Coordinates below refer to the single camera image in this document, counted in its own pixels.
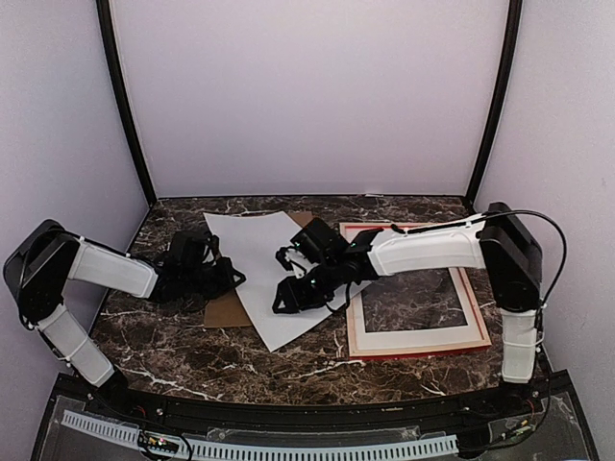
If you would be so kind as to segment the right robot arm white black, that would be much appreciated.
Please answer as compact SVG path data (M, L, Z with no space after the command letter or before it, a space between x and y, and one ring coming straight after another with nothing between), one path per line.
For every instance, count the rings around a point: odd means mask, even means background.
M542 287L542 248L522 223L522 209L495 202L483 212L435 225L405 230L396 224L362 230L351 240L320 218L312 219L281 247L276 259L286 271L295 266L289 250L312 267L290 274L277 287L276 314L331 307L339 288L419 270L472 268L487 273L503 317L505 384L490 397L501 417L513 415L528 399L543 311L552 291Z

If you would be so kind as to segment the white backing sheet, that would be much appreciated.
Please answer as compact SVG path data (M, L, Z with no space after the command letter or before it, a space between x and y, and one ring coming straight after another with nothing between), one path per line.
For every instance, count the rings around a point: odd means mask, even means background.
M220 253L246 276L236 289L266 348L273 352L314 328L332 314L325 307L295 314L276 314L272 305L277 286L288 276L275 253L290 243L300 226L279 211L262 216L204 215L220 240Z

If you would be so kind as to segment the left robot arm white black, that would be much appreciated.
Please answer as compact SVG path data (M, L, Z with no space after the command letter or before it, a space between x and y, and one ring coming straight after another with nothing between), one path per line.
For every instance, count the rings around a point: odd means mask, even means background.
M3 278L23 327L37 331L60 360L99 389L99 404L115 419L135 412L135 396L122 387L123 374L68 310L65 286L76 280L169 303L188 295L216 300L246 280L219 253L219 239L210 230L178 231L166 251L147 258L121 253L52 219L42 221L9 256Z

